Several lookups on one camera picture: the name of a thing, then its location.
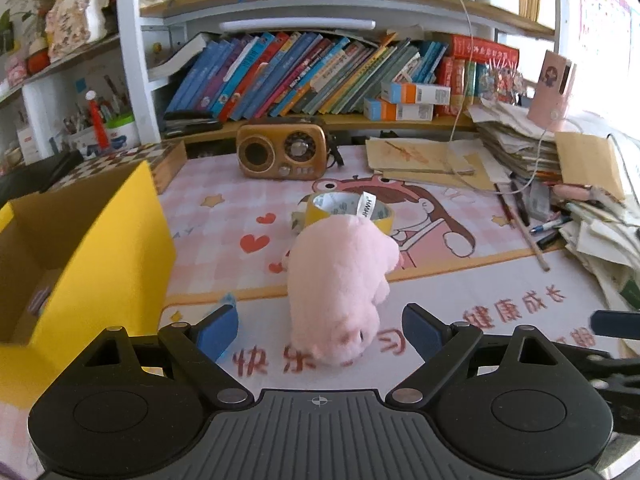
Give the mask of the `yellow tape roll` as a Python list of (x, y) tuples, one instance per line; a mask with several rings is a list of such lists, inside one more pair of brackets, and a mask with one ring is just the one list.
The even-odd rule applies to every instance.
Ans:
[(371, 220), (383, 233), (390, 235), (394, 222), (394, 212), (369, 192), (330, 191), (314, 193), (304, 197), (291, 214), (291, 229), (299, 234), (314, 222), (336, 216), (350, 214)]

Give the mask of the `black electronic keyboard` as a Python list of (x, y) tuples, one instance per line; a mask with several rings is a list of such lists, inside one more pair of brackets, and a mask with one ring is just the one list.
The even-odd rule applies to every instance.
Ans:
[(46, 192), (83, 162), (80, 151), (73, 150), (10, 171), (0, 179), (0, 207), (28, 194)]

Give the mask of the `brown retro radio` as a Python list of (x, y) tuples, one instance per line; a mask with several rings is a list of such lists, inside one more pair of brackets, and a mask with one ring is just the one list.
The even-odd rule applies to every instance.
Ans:
[(322, 122), (277, 118), (247, 122), (235, 138), (243, 174), (254, 179), (319, 179), (326, 172), (329, 141)]

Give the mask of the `tan paper sheets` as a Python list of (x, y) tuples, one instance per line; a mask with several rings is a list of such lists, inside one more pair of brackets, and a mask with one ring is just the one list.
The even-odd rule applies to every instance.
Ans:
[(480, 141), (370, 139), (366, 153), (369, 168), (386, 179), (488, 192), (510, 181)]

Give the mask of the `pink plush pig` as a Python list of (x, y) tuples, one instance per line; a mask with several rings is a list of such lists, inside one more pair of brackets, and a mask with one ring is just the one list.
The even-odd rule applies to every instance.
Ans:
[(292, 346), (326, 365), (358, 359), (399, 263), (396, 240), (369, 219), (337, 214), (303, 229), (288, 254)]

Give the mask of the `orange white medicine box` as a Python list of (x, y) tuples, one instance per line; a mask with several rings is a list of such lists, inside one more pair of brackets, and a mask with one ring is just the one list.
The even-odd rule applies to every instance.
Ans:
[(449, 105), (450, 88), (437, 84), (386, 82), (382, 84), (381, 99), (390, 104)]

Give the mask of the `blue plastic packet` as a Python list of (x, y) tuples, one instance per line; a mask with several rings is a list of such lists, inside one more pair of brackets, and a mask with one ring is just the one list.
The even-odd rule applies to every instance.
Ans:
[(196, 337), (198, 350), (216, 362), (235, 341), (238, 336), (239, 324), (235, 296), (224, 296), (220, 306), (198, 323), (198, 336)]

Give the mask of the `white bookshelf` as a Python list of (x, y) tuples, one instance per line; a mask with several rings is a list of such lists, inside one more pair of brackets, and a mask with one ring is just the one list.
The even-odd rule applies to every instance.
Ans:
[(142, 9), (139, 0), (116, 0), (117, 39), (109, 39), (69, 60), (52, 64), (11, 89), (3, 107), (14, 100), (24, 104), (27, 120), (41, 156), (51, 155), (48, 133), (54, 122), (74, 106), (70, 70), (86, 58), (119, 48), (128, 93), (144, 142), (160, 140), (160, 88), (150, 81), (148, 62), (152, 44), (177, 47), (198, 32), (263, 32), (267, 29), (336, 29), (359, 36), (380, 36), (420, 26), (495, 39), (500, 32), (555, 42), (555, 29), (524, 16), (474, 0), (169, 0)]

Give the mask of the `wooden pencil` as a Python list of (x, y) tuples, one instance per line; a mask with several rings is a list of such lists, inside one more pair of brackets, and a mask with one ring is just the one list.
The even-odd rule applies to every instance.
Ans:
[(544, 272), (549, 272), (550, 266), (548, 265), (548, 262), (544, 258), (544, 254), (537, 246), (537, 243), (534, 241), (533, 237), (527, 231), (526, 226), (524, 226), (522, 220), (512, 212), (510, 206), (506, 203), (506, 199), (504, 198), (498, 185), (495, 184), (494, 188), (496, 190), (498, 199), (500, 200), (500, 204), (504, 207), (504, 210), (506, 211), (506, 215), (509, 218), (510, 225), (514, 226), (514, 228), (517, 228), (520, 231), (520, 233), (522, 234), (522, 237), (526, 241), (526, 244), (535, 255), (541, 269)]

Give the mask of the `row of leaning books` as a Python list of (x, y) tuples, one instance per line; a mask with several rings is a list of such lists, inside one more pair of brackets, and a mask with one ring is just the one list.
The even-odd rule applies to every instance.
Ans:
[(167, 62), (181, 77), (163, 118), (239, 122), (302, 115), (381, 117), (405, 102), (409, 84), (431, 86), (448, 47), (441, 41), (376, 41), (294, 30), (215, 36), (202, 32)]

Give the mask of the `stack of papers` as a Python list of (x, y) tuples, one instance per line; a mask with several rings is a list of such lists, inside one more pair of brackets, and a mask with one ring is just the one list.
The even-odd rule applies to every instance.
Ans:
[(639, 310), (639, 197), (625, 196), (615, 136), (593, 136), (562, 119), (539, 127), (525, 108), (482, 101), (468, 110), (488, 150), (532, 183), (548, 185), (551, 203), (570, 220), (559, 226), (565, 249), (594, 275), (608, 308)]

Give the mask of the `red thick dictionary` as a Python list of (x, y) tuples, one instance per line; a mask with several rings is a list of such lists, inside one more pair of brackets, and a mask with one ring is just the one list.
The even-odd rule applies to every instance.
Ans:
[(495, 67), (518, 68), (520, 62), (520, 50), (477, 37), (451, 35), (449, 51), (453, 58)]

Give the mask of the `wooden chessboard box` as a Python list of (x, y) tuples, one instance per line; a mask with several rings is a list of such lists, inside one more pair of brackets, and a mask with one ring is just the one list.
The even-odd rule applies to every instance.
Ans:
[(65, 188), (67, 185), (120, 167), (137, 166), (146, 162), (151, 168), (156, 192), (160, 195), (165, 192), (187, 160), (183, 141), (169, 140), (157, 144), (144, 144), (128, 151), (88, 159), (62, 177), (53, 185), (53, 189)]

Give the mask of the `pig shaped ornament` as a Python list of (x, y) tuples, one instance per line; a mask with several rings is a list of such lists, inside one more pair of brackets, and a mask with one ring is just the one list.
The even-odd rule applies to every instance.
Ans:
[(107, 36), (103, 10), (110, 0), (55, 0), (46, 17), (52, 63)]

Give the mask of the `yellow cardboard box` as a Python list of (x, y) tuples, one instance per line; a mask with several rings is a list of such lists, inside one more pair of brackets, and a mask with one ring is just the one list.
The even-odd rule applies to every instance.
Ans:
[(104, 328), (160, 322), (176, 250), (148, 164), (1, 211), (1, 400), (29, 408)]

